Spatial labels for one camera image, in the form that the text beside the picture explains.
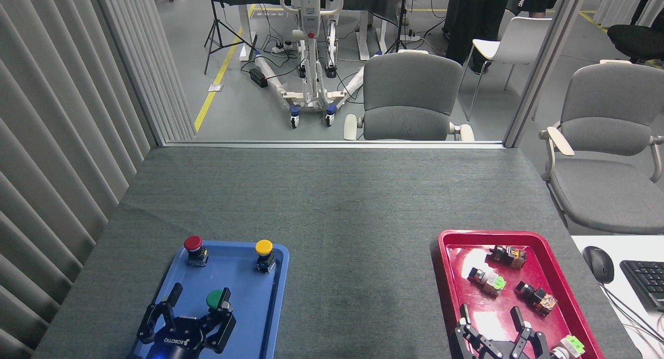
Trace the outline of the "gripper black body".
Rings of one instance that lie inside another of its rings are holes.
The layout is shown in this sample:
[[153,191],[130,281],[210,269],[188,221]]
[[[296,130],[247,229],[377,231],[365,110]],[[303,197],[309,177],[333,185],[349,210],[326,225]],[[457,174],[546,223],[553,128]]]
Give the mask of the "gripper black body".
[[164,326],[154,333],[155,319],[145,318],[141,322],[141,342],[152,344],[146,358],[198,358],[204,349],[206,317],[195,319],[178,316],[174,327]]
[[481,358],[517,358],[514,342],[489,342],[481,348]]

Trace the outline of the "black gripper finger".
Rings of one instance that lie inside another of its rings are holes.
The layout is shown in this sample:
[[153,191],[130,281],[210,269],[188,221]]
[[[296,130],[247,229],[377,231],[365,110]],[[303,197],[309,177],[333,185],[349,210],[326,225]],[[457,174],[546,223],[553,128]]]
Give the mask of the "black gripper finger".
[[494,345],[472,326],[467,304],[461,304],[459,311],[461,318],[449,335],[451,357],[494,358]]
[[164,328],[167,332],[175,331],[175,317],[173,316],[173,307],[180,298],[183,287],[180,283],[175,283],[166,300],[157,304],[151,303],[143,316],[137,331],[137,338],[143,344],[150,344],[155,341],[156,333],[154,328],[159,317],[164,319]]
[[523,319],[521,310],[517,306],[510,309],[510,316],[518,336],[515,342],[513,342],[513,348],[509,352],[509,357],[520,358],[524,352],[526,344],[530,343],[531,347],[533,347],[535,358],[550,358],[545,333],[535,331],[530,326],[530,323],[527,324]]
[[202,346],[216,353],[223,352],[237,322],[229,302],[230,296],[229,288],[213,290],[206,296],[209,309],[208,314],[200,321]]

